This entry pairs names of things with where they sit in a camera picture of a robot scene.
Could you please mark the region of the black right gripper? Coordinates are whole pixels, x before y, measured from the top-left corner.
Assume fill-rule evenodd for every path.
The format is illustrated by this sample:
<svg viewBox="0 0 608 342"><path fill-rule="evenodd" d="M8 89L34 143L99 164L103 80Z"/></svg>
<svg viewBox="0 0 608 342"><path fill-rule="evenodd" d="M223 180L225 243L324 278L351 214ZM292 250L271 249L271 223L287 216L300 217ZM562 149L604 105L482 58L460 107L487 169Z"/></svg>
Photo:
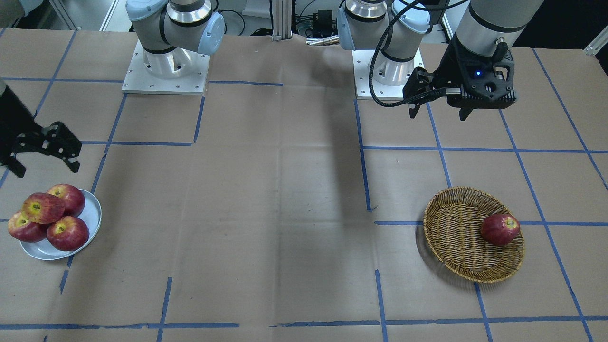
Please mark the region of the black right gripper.
<svg viewBox="0 0 608 342"><path fill-rule="evenodd" d="M78 156L82 143L61 122L41 126L32 113L12 91L1 82L0 98L0 162L18 178L26 167L17 160L18 153L41 153L61 159L72 173L78 173Z"/></svg>

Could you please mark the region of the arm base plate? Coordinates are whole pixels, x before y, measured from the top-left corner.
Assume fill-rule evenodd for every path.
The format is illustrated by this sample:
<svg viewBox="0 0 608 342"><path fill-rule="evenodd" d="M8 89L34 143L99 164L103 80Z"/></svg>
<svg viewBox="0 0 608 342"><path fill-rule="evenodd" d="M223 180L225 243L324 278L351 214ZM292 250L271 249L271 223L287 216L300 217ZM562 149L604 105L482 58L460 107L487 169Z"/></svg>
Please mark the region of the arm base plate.
<svg viewBox="0 0 608 342"><path fill-rule="evenodd" d="M140 95L204 95L211 56L176 48L152 54L137 41L122 91Z"/></svg>
<svg viewBox="0 0 608 342"><path fill-rule="evenodd" d="M373 53L373 50L352 51L357 99L373 100L369 87L369 70ZM379 53L372 75L372 85L376 97L382 101L403 99L403 87L416 67L424 67L420 50L417 50L412 60L403 63L389 60Z"/></svg>

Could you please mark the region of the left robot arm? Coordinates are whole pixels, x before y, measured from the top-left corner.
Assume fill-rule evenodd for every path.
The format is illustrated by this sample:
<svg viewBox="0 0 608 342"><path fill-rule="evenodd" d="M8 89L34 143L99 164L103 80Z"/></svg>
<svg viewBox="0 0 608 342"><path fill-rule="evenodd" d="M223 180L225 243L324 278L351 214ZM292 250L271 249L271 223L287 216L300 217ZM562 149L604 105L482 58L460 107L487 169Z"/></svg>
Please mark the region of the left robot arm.
<svg viewBox="0 0 608 342"><path fill-rule="evenodd" d="M438 67L424 68L419 52L447 0L343 0L337 13L340 46L352 51L359 99L406 105L415 118L423 104L446 98L461 121L473 110L503 110L517 102L511 48L540 0L465 0Z"/></svg>

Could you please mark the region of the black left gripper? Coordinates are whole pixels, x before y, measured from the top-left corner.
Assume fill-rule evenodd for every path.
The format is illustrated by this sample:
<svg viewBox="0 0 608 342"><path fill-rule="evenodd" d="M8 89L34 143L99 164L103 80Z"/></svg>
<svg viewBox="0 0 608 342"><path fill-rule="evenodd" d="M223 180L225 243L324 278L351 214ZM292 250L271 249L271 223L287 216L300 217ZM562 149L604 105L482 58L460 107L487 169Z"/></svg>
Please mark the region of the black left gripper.
<svg viewBox="0 0 608 342"><path fill-rule="evenodd" d="M428 95L420 97L422 93L434 92L437 93L442 88L457 88L458 93L447 98L447 103L451 107L460 108L459 119L465 121L474 111L473 108L464 107L462 102L462 84L463 77L460 71L457 50L461 47L461 43L457 35L454 35L441 59L438 68L434 72L428 72L423 67L416 67L409 76L408 82L402 90L402 95L409 106L409 117L415 119L421 106L419 104L429 102L430 100L438 99L447 94Z"/></svg>

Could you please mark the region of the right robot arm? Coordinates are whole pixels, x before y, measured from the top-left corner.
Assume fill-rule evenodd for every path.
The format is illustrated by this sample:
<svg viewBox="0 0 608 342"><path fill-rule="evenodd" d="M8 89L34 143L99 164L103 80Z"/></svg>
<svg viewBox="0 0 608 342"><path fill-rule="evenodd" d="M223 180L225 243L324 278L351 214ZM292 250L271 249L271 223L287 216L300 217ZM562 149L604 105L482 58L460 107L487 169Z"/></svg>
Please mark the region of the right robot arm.
<svg viewBox="0 0 608 342"><path fill-rule="evenodd" d="M126 13L138 37L122 91L128 94L201 95L210 56L224 35L224 18L208 0L128 0ZM78 172L82 142L64 123L41 126L1 82L0 162L19 178L20 153L61 159Z"/></svg>

